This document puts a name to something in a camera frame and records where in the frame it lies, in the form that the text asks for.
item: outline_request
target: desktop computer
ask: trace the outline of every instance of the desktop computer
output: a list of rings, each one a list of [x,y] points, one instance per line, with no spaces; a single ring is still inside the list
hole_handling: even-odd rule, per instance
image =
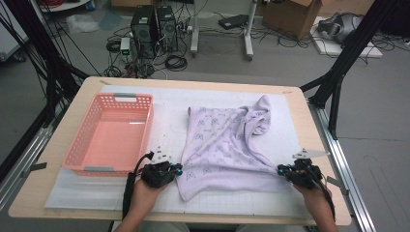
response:
[[[138,58],[155,58],[155,45],[159,40],[159,34],[154,6],[137,6],[132,17],[131,29]]]
[[[157,7],[157,16],[162,50],[164,52],[177,51],[176,20],[172,8],[170,6]]]

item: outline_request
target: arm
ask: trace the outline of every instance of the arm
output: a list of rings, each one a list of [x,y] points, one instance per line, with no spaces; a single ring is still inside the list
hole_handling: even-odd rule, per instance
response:
[[[331,207],[329,206],[329,203],[326,200],[322,190],[319,188],[308,189],[295,185],[294,187],[304,196],[307,210],[313,216],[314,221],[316,221],[319,231],[338,231],[332,216]]]
[[[133,187],[130,210],[115,232],[134,232],[139,223],[153,209],[158,195],[166,188],[150,188],[144,181],[137,181]]]

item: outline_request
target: cable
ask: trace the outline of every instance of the cable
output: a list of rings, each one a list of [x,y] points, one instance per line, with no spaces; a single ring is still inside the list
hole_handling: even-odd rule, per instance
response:
[[[188,61],[186,58],[177,56],[177,55],[170,55],[165,60],[165,67],[173,72],[180,72],[186,69],[188,66]]]

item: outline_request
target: cardboard box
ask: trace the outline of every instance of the cardboard box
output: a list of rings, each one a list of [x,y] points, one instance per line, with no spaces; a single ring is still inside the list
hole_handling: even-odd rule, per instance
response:
[[[319,15],[330,17],[337,12],[365,15],[373,2],[374,0],[336,0],[335,2],[322,7]]]
[[[320,9],[334,0],[286,0],[267,4],[263,25],[300,40],[309,34]]]
[[[157,0],[111,0],[111,6],[119,9],[135,8],[138,5],[157,6]]]

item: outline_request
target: pink plastic basket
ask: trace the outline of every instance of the pink plastic basket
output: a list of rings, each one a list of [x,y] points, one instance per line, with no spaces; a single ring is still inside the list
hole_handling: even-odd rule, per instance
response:
[[[153,116],[151,95],[97,94],[63,167],[78,175],[127,176],[146,152]]]

